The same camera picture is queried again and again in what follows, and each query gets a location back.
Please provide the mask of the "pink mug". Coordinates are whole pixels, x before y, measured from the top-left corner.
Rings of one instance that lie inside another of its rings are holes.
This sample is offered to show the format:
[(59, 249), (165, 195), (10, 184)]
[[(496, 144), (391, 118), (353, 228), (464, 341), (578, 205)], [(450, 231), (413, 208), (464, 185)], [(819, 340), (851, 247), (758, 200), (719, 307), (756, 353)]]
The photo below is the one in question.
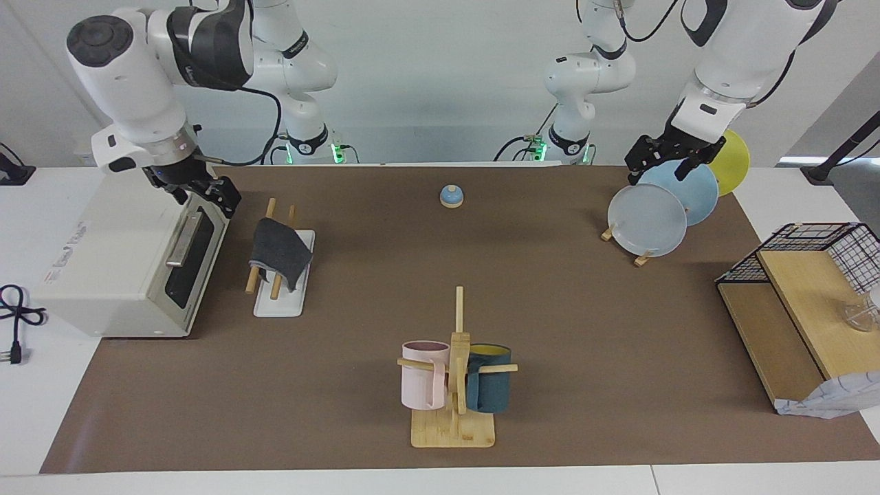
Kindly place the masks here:
[(446, 342), (413, 340), (402, 344), (401, 356), (406, 360), (424, 362), (427, 369), (403, 366), (400, 399), (412, 410), (439, 410), (446, 407), (450, 345)]

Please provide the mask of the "brown table mat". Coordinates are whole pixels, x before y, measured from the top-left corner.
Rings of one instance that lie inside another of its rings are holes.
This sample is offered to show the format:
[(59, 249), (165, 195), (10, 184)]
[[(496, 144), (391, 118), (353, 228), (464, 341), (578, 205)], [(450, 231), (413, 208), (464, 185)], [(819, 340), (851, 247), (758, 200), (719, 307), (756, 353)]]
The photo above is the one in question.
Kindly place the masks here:
[[(43, 473), (880, 459), (858, 414), (780, 416), (714, 280), (758, 245), (734, 197), (645, 267), (600, 241), (620, 166), (256, 167), (185, 340), (105, 340)], [(448, 184), (464, 203), (448, 209)], [(301, 316), (258, 318), (254, 230), (316, 239)], [(464, 328), (518, 372), (492, 448), (417, 449), (403, 342)]]

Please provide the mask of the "white towel rack wooden rods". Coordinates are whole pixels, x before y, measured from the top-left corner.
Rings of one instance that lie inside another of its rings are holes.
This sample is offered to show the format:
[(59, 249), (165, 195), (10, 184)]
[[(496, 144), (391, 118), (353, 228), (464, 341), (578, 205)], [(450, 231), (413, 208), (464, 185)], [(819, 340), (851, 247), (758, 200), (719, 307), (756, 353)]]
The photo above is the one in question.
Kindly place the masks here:
[[(276, 198), (269, 198), (264, 217), (274, 219), (276, 203)], [(294, 229), (295, 216), (296, 207), (292, 206), (289, 208), (286, 222), (276, 219), (274, 220), (284, 223), (284, 225)], [(296, 234), (300, 236), (308, 248), (311, 248), (312, 256), (314, 256), (316, 232), (314, 232), (314, 230), (296, 230)], [(308, 264), (302, 275), (299, 276), (298, 281), (296, 281), (295, 291), (289, 292), (284, 284), (284, 278), (280, 273), (268, 272), (267, 277), (269, 282), (267, 283), (261, 280), (258, 267), (252, 267), (249, 264), (250, 269), (245, 286), (245, 293), (254, 294), (256, 296), (254, 311), (252, 311), (254, 316), (258, 318), (293, 318), (301, 316), (305, 306), (305, 292), (310, 266), (311, 262)]]

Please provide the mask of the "wooden plate rack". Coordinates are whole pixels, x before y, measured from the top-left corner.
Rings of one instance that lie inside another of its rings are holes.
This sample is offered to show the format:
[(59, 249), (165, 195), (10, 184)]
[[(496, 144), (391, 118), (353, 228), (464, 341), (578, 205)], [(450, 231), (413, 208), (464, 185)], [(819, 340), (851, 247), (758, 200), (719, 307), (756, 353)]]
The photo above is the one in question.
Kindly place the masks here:
[(618, 244), (623, 250), (628, 251), (630, 254), (634, 254), (634, 266), (642, 267), (644, 266), (652, 257), (652, 250), (642, 250), (641, 248), (635, 247), (632, 242), (627, 241), (623, 234), (620, 234), (618, 225), (616, 223), (610, 223), (607, 229), (600, 234), (601, 241), (610, 242), (614, 241)]

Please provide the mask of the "black stand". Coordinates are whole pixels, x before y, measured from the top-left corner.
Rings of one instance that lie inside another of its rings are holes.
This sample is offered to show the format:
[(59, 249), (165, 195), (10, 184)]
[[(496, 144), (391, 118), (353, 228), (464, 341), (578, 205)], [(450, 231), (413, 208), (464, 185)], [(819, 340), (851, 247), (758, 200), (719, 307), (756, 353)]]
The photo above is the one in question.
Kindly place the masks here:
[(845, 157), (848, 156), (849, 153), (852, 153), (865, 138), (871, 135), (874, 131), (876, 131), (880, 127), (880, 109), (877, 110), (874, 115), (867, 119), (864, 124), (860, 126), (850, 137), (846, 138), (846, 140), (833, 151), (829, 157), (827, 157), (820, 165), (818, 166), (802, 166), (800, 171), (804, 175), (808, 182), (810, 182), (814, 186), (832, 186), (833, 182), (830, 181), (829, 175), (834, 167), (848, 165), (852, 161), (861, 159), (871, 150), (874, 149), (878, 144), (880, 144), (880, 138), (877, 141), (874, 141), (874, 144), (870, 145), (867, 150), (863, 153), (852, 157), (852, 159), (845, 160)]
[(0, 186), (22, 186), (36, 172), (35, 166), (25, 165), (16, 151), (0, 142)]

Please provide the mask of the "wooden mug tree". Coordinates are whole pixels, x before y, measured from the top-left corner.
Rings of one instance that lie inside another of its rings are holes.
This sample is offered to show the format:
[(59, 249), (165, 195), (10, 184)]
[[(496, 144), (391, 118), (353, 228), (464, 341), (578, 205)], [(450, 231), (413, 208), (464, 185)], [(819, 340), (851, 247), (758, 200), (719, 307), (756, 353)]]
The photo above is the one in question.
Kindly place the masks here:
[(494, 415), (468, 408), (466, 394), (482, 375), (518, 372), (517, 364), (477, 364), (468, 370), (472, 342), (464, 329), (464, 287), (456, 286), (455, 327), (449, 342), (441, 342), (438, 358), (401, 355), (402, 370), (427, 373), (425, 404), (410, 407), (410, 444), (414, 448), (490, 448), (496, 443)]

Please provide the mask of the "white blue patterned cloth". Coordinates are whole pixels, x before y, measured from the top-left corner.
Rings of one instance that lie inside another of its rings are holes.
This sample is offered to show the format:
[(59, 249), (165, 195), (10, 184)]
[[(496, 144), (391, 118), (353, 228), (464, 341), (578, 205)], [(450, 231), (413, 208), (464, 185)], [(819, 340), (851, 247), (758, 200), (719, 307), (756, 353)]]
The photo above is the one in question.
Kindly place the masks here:
[(821, 383), (804, 400), (773, 401), (779, 415), (836, 419), (880, 406), (880, 371), (849, 373)]

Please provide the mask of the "light blue plate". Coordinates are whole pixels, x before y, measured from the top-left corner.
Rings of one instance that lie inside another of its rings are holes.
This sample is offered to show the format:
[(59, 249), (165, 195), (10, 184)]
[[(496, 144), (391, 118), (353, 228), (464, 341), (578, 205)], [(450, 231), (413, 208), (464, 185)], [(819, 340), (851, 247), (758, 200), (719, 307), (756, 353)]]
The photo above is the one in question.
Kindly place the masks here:
[(640, 179), (640, 183), (650, 183), (670, 191), (685, 209), (687, 226), (697, 225), (704, 221), (716, 207), (719, 195), (716, 176), (708, 165), (700, 165), (692, 169), (679, 181), (675, 175), (684, 160), (667, 161), (662, 165), (648, 169)]

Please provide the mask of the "dark teal mug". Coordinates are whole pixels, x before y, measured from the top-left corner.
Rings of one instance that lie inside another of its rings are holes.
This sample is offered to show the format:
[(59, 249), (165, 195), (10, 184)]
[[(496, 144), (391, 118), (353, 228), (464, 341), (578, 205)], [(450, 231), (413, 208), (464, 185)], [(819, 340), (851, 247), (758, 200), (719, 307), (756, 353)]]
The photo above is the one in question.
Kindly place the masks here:
[(482, 366), (512, 363), (512, 350), (499, 344), (478, 342), (470, 346), (466, 367), (465, 400), (476, 413), (503, 413), (509, 405), (509, 373), (481, 373)]

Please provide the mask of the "purple and grey towel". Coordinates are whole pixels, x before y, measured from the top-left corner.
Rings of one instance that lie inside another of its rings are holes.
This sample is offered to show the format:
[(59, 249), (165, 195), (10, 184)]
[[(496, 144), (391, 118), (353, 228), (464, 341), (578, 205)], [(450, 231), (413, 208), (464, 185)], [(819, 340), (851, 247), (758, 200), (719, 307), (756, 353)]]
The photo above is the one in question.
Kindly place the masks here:
[(270, 217), (258, 220), (254, 231), (254, 245), (249, 264), (258, 267), (261, 280), (269, 282), (268, 272), (278, 272), (284, 278), (289, 292), (312, 260), (311, 248), (296, 234), (296, 230)]

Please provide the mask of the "yellow plate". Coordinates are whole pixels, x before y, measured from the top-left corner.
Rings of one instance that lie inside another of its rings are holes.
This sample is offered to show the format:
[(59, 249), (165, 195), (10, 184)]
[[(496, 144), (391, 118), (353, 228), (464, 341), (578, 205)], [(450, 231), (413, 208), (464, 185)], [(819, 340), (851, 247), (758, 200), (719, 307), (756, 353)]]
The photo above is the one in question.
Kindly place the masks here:
[(728, 195), (742, 184), (751, 165), (750, 149), (732, 129), (724, 131), (725, 144), (708, 164), (718, 184), (718, 197)]

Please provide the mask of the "wooden shelf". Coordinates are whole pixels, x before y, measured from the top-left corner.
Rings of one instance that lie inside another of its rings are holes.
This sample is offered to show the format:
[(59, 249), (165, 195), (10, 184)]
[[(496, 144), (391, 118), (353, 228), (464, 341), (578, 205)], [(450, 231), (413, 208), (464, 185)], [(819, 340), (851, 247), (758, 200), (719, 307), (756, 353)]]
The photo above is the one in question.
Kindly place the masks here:
[(858, 301), (830, 254), (761, 251), (768, 284), (720, 284), (718, 291), (768, 398), (804, 400), (826, 380), (880, 371), (880, 331), (852, 328)]

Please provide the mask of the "beige toaster oven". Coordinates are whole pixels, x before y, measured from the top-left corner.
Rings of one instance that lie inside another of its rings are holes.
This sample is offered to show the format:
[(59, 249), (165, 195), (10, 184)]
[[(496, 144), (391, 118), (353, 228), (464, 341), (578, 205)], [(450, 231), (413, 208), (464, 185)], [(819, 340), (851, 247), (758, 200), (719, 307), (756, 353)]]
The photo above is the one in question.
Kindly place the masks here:
[(100, 338), (185, 338), (228, 219), (194, 194), (185, 203), (144, 173), (107, 173), (32, 300)]

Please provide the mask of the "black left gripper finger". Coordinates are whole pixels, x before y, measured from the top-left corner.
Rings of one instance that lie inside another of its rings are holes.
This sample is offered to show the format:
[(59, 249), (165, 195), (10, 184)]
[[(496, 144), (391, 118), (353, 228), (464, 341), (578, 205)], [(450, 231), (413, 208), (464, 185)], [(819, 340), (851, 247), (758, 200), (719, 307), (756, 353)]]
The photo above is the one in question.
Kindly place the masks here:
[(716, 143), (707, 145), (706, 147), (691, 151), (688, 153), (678, 165), (678, 168), (674, 172), (674, 175), (678, 181), (684, 181), (686, 176), (699, 167), (700, 165), (711, 164), (720, 151), (723, 149), (724, 144), (726, 144), (727, 139), (725, 137), (721, 137)]
[(640, 135), (636, 139), (624, 158), (630, 185), (636, 185), (645, 171), (654, 166), (653, 163), (657, 161), (659, 147), (660, 141), (649, 135)]

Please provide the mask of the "grey plate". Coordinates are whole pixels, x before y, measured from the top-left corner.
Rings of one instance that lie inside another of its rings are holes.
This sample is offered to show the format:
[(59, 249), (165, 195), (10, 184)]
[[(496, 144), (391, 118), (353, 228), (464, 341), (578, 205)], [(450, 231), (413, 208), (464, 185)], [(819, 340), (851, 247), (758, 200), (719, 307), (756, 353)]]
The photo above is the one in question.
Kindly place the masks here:
[(682, 244), (688, 223), (676, 195), (653, 184), (620, 189), (607, 210), (610, 235), (635, 256), (666, 256)]

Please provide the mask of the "clear glass vessel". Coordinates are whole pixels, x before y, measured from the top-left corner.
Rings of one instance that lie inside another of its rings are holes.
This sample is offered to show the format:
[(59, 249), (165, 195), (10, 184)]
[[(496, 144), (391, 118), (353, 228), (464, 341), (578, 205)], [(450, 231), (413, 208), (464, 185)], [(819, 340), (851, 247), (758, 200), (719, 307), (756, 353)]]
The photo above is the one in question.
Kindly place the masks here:
[(854, 304), (845, 306), (846, 322), (862, 332), (880, 331), (880, 285), (860, 295)]

